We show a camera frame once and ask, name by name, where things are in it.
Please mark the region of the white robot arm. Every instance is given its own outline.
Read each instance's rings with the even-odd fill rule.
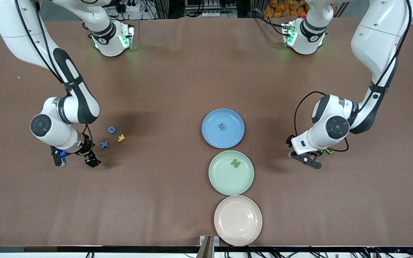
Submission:
[[[310,9],[305,18],[297,18],[283,29],[286,46],[299,54],[312,54],[323,43],[326,28],[334,16],[331,4],[345,0],[306,0]]]
[[[313,127],[290,140],[295,150],[290,157],[314,168],[321,168],[316,157],[323,150],[343,140],[349,132],[360,134],[371,128],[397,68],[397,45],[410,25],[413,0],[369,2],[351,40],[354,55],[372,73],[365,98],[357,103],[335,95],[324,96],[313,108]]]
[[[100,45],[105,56],[120,54],[126,46],[125,26],[115,23],[105,10],[75,0],[54,0],[80,16]],[[22,61],[49,69],[65,88],[67,95],[48,98],[41,112],[31,120],[32,134],[51,146],[56,166],[66,165],[65,156],[75,153],[85,156],[91,167],[100,164],[92,152],[93,142],[76,131],[71,124],[91,124],[100,114],[100,106],[90,93],[69,55],[51,39],[32,0],[0,0],[0,35],[10,51]]]

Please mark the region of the plate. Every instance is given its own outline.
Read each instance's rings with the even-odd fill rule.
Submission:
[[[236,150],[225,150],[211,160],[208,176],[214,189],[225,195],[244,193],[253,183],[251,160]]]
[[[229,196],[216,208],[214,226],[228,244],[249,245],[261,233],[261,210],[248,197]]]
[[[237,145],[245,134],[245,124],[239,114],[226,108],[211,111],[202,123],[205,140],[218,149]]]

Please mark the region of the black cable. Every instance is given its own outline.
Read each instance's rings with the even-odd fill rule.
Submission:
[[[260,251],[256,251],[254,248],[252,248],[251,246],[246,245],[246,247],[250,248],[251,251],[253,251],[254,253],[256,253],[257,255],[261,256],[262,258],[267,258],[267,256],[265,256],[263,253],[261,253]]]
[[[156,10],[158,9],[154,3],[151,2],[151,5],[152,5],[154,8],[156,8]],[[153,19],[153,20],[156,20],[156,19],[157,19],[157,18],[156,18],[156,15],[155,15],[154,12],[152,11],[151,7],[148,5],[148,0],[146,0],[146,7],[149,9],[149,11],[150,11],[151,14],[152,14],[152,17],[151,17],[151,15],[149,15],[149,17],[151,17],[151,19]]]
[[[93,2],[86,2],[86,1],[84,1],[84,0],[81,0],[81,2],[82,2],[82,3],[85,3],[85,4],[93,5],[94,3],[98,2],[98,0],[95,0],[95,1],[93,1]]]
[[[385,76],[386,72],[388,71],[388,69],[390,68],[391,64],[393,63],[393,61],[395,61],[395,59],[398,57],[399,52],[401,51],[401,47],[403,46],[403,42],[406,39],[407,33],[409,31],[410,28],[410,24],[412,23],[412,7],[410,5],[409,0],[405,0],[408,6],[408,11],[409,11],[409,19],[408,19],[408,25],[406,27],[406,30],[404,31],[404,34],[402,36],[402,39],[399,43],[399,46],[396,49],[395,54],[393,55],[393,57],[391,58],[391,61],[388,63],[388,66],[385,68],[385,70],[382,72],[382,75],[380,76],[379,80],[377,81],[377,83],[375,85],[379,85],[380,81],[382,80],[382,78]],[[367,96],[366,101],[364,102],[364,104],[361,106],[361,108],[358,110],[358,113],[366,106],[367,102],[369,101],[369,99],[371,98],[373,92],[369,93],[369,96]]]
[[[55,72],[52,70],[52,68],[47,64],[47,61],[44,59],[43,55],[41,54],[41,52],[39,51],[38,47],[37,47],[36,44],[34,43],[33,37],[31,36],[31,34],[30,34],[30,32],[29,32],[29,30],[28,30],[28,28],[27,28],[27,25],[26,25],[26,23],[25,23],[25,20],[23,19],[22,12],[21,12],[21,10],[20,10],[20,6],[18,5],[18,0],[15,0],[14,2],[15,2],[15,7],[16,7],[17,12],[18,12],[18,16],[20,17],[20,20],[21,20],[21,22],[22,22],[23,28],[25,29],[25,32],[26,32],[26,34],[28,35],[28,38],[30,39],[31,44],[33,45],[34,49],[36,49],[36,52],[38,52],[39,57],[42,59],[42,61],[43,61],[44,64],[47,66],[47,68],[49,69],[49,71],[52,72],[52,74],[55,76],[55,78],[57,78],[57,80],[58,80],[60,83],[62,83],[62,80],[60,80],[60,78],[58,77],[58,75],[55,74]]]
[[[42,33],[42,37],[44,39],[44,43],[46,44],[46,50],[47,50],[47,55],[49,56],[49,60],[51,61],[52,67],[55,70],[55,73],[57,74],[58,78],[60,79],[60,82],[64,82],[62,77],[60,77],[60,74],[58,73],[57,68],[55,67],[54,61],[52,59],[52,54],[51,51],[49,50],[49,44],[47,42],[47,38],[46,38],[46,33],[44,31],[44,29],[42,28],[42,23],[41,23],[41,17],[39,16],[39,12],[36,11],[36,17],[38,18],[38,23],[39,23],[39,29],[41,30]]]
[[[277,31],[278,34],[282,35],[282,36],[290,36],[289,34],[284,34],[280,31],[277,30],[277,28],[275,28],[274,24],[272,22],[269,23],[270,25],[272,25],[272,28],[274,28],[275,31]]]
[[[205,7],[205,2],[203,0],[201,1],[202,2],[199,3],[199,8],[197,9],[197,12],[194,13],[194,15],[189,15],[186,13],[185,16],[192,17],[192,18],[200,16],[203,13],[203,8]]]
[[[254,17],[251,17],[251,18],[260,19],[260,20],[264,21],[265,23],[267,23],[268,25],[272,25],[274,27],[279,27],[279,28],[285,28],[286,27],[285,25],[272,23],[272,21],[270,21],[270,18],[268,18],[269,19],[268,21],[266,19],[263,19],[263,18],[259,17],[259,16],[254,16]]]
[[[89,251],[86,255],[85,258],[94,258],[95,257],[95,253],[93,251]]]
[[[300,105],[302,104],[302,102],[304,102],[306,98],[308,98],[310,95],[312,95],[312,94],[314,94],[314,93],[318,93],[318,94],[321,94],[321,95],[323,95],[323,96],[326,96],[326,93],[322,93],[321,91],[315,90],[315,91],[312,91],[312,92],[310,92],[309,94],[305,95],[305,97],[302,98],[302,100],[299,102],[299,104],[297,105],[297,107],[295,108],[295,111],[294,111],[294,132],[295,132],[295,135],[296,135],[296,136],[298,135],[298,134],[297,134],[297,126],[296,126],[297,111],[299,110],[299,107],[300,107]],[[347,137],[345,137],[344,140],[345,140],[345,144],[346,144],[346,148],[345,148],[345,149],[343,149],[343,150],[336,150],[336,149],[332,149],[332,148],[329,148],[329,149],[330,149],[330,150],[333,150],[334,152],[346,152],[347,150],[349,150],[350,146],[349,146],[349,144],[348,144]]]
[[[85,124],[85,127],[84,127],[84,130],[82,131],[82,134],[85,133],[85,129],[87,129],[87,131],[89,132],[90,141],[92,142],[92,147],[90,148],[90,150],[92,150],[93,149],[93,136],[92,136],[92,132],[90,131],[89,124]]]
[[[295,120],[296,120],[296,115],[297,115],[297,110],[299,110],[299,107],[300,107],[300,105],[302,104],[302,102],[304,102],[306,98],[308,98],[310,95],[312,95],[312,94],[314,94],[314,93],[318,93],[318,94],[321,94],[321,95],[323,95],[323,96],[326,96],[325,93],[322,93],[321,91],[316,91],[316,90],[315,90],[315,91],[312,91],[312,92],[310,92],[309,94],[305,95],[305,97],[299,102],[299,104],[297,105],[297,107],[295,108],[295,111],[294,111],[294,132],[295,132],[295,135],[296,135],[296,136],[298,135],[298,134],[297,134],[296,122],[295,122]]]

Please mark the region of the table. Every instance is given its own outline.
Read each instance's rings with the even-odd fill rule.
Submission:
[[[101,106],[90,128],[110,147],[96,148],[103,163],[93,169],[73,156],[56,168],[31,135],[43,101],[64,91],[0,40],[0,245],[196,245],[215,234],[225,196],[208,165],[221,150],[200,125],[217,108],[246,125],[233,149],[255,167],[243,194],[264,218],[253,245],[413,245],[413,26],[372,129],[349,135],[348,152],[323,155],[321,170],[288,158],[303,96],[363,99],[371,75],[350,50],[358,24],[333,19],[324,45],[302,56],[253,19],[141,21],[137,50],[108,58],[79,22],[46,23]],[[299,110],[301,132],[317,99]]]

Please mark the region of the blue plate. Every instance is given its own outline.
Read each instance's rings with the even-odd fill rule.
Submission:
[[[245,124],[234,111],[225,108],[216,109],[203,120],[202,134],[211,146],[228,149],[241,141],[245,134]]]

